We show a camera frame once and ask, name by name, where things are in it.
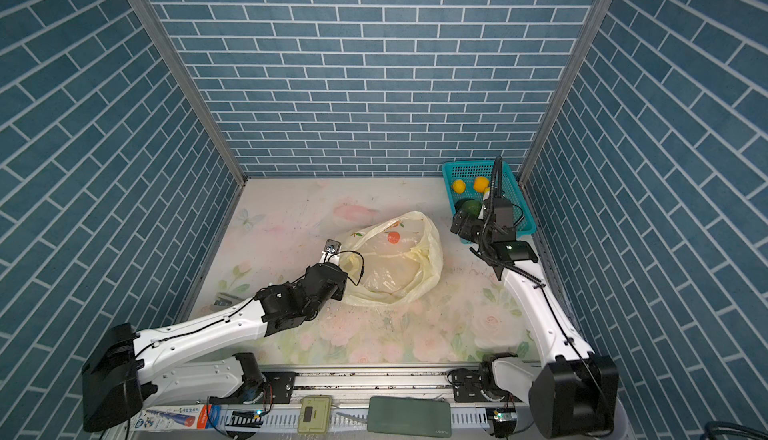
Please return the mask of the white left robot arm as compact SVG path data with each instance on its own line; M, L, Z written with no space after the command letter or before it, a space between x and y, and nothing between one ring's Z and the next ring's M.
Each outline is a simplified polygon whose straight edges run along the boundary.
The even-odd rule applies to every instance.
M155 380L224 347L291 330L314 320L327 301L340 301L348 275L332 262L306 269L293 282L271 285L226 310L136 332L107 330L81 368L83 430L101 432L128 421L160 393Z

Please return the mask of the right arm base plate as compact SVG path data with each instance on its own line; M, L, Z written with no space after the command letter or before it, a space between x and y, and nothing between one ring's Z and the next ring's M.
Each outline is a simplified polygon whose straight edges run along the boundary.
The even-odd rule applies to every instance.
M456 403L522 402L521 398L493 384L489 373L457 368L450 370L446 374L446 379Z

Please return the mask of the green rectangular pad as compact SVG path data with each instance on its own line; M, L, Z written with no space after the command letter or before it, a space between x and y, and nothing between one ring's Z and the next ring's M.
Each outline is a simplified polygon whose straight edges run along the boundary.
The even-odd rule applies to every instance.
M450 438L451 407L438 400L375 396L366 425L372 433Z

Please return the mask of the aluminium corner post left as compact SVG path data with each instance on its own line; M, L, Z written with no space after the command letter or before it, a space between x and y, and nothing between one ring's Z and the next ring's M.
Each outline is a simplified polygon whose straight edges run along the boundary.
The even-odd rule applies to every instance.
M199 123L209 135L236 183L243 187L247 177L227 144L205 100L185 67L176 47L167 34L150 0L127 0L159 53L169 72L176 80Z

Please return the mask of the blue white flat package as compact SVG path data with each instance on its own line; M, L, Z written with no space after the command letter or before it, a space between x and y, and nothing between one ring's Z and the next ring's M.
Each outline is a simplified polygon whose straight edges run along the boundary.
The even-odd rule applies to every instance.
M204 407L193 405L146 408L132 418L131 428L139 432L204 430L206 428Z

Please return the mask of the green round lime fruit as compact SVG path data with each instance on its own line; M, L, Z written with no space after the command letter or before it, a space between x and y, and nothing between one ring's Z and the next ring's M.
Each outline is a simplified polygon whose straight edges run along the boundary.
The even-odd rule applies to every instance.
M475 199L462 199L457 202L456 210L466 212L469 216L478 218L483 210L483 203Z

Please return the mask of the aluminium corner post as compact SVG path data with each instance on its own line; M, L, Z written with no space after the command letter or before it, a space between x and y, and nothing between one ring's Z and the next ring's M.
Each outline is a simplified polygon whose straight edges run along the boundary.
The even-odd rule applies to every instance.
M199 123L209 135L236 183L243 187L247 177L227 144L205 100L185 67L176 47L167 34L150 0L127 0L159 53L169 72L176 80Z
M557 123L558 116L593 45L612 1L595 0L585 18L583 28L574 44L568 63L563 69L557 88L551 97L546 113L542 117L541 124L533 138L533 143L520 167L518 181L522 188L525 188L530 183L536 163Z

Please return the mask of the aluminium corner post right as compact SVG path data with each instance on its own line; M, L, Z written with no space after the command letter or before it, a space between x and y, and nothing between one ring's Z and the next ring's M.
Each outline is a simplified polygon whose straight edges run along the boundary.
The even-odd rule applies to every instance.
M541 124L533 138L533 143L520 167L518 181L522 188L525 188L530 183L536 163L557 123L558 116L593 45L612 1L595 0L585 18L583 28L574 44L568 63L563 69L557 88L551 97L546 113L542 117Z

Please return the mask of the teal plastic basket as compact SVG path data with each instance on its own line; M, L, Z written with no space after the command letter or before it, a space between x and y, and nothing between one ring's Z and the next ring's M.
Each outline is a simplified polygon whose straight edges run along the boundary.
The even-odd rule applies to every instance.
M493 160L474 160L449 162L442 166L443 179L452 215L457 212L456 204L458 201L462 199L482 201L484 199L484 194L477 193L473 190L473 182L476 177L486 177L490 180L493 165ZM451 190L451 184L458 179L463 180L466 183L466 191L462 195L458 195ZM522 190L518 185L515 175L510 166L506 163L502 165L501 189L503 196L513 204L517 205L517 208L515 209L517 236L533 235L537 231L536 222L523 196Z

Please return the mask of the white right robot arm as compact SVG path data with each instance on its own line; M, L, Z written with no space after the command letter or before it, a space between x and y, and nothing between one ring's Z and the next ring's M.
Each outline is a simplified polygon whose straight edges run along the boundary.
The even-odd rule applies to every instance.
M517 211L501 196L463 200L450 227L513 294L538 351L536 367L511 356L483 362L487 386L521 400L547 439L624 439L629 421L618 399L618 368L596 353L552 295L535 250L517 237Z

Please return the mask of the yellow translucent plastic bag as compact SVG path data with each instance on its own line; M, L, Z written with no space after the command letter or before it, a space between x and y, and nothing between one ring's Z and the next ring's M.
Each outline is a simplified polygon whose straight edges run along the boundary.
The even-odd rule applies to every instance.
M338 265L351 278L343 302L366 308L400 307L433 290L444 266L439 231L411 211L338 238Z

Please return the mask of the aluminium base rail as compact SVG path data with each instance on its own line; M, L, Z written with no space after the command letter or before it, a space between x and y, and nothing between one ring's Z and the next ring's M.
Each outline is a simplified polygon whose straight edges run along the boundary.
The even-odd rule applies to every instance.
M259 434L303 435L297 432L300 402L302 398L313 395L327 395L333 399L330 427L325 434L364 431L369 401L375 396L446 402L451 407L453 433L463 429L481 429L490 436L505 439L536 431L531 424L528 407L523 402L456 403L446 374L457 368L485 373L481 367L467 365L296 369L292 371L297 377L288 404L213 405L202 399L186 404L158 404L147 408L202 405L206 428L198 431L139 432L131 428L130 421L107 430L101 436L104 439L131 439L140 433L163 433L188 438L194 433L211 432L218 439L252 439Z

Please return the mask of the small green meter box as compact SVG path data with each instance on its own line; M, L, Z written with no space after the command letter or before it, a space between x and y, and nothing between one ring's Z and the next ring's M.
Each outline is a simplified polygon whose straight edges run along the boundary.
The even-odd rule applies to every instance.
M297 432L303 435L319 435L328 432L333 399L327 395L306 396L300 402Z

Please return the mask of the orange fruit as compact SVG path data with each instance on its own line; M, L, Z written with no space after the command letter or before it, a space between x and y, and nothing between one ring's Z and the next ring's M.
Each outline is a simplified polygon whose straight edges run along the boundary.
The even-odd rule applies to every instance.
M465 191L466 191L466 183L465 183L463 180L460 180L460 179L458 179L458 180L455 180L455 181L454 181L454 182L451 184L451 190L452 190L454 193L458 194L458 195L462 195L462 194L464 194L464 193L465 193Z

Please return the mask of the yellow lemon fruit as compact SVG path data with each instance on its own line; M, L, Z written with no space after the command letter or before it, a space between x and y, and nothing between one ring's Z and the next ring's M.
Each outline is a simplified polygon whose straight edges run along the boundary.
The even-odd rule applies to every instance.
M490 180L486 177L476 177L473 182L473 190L477 193L484 194L490 188Z

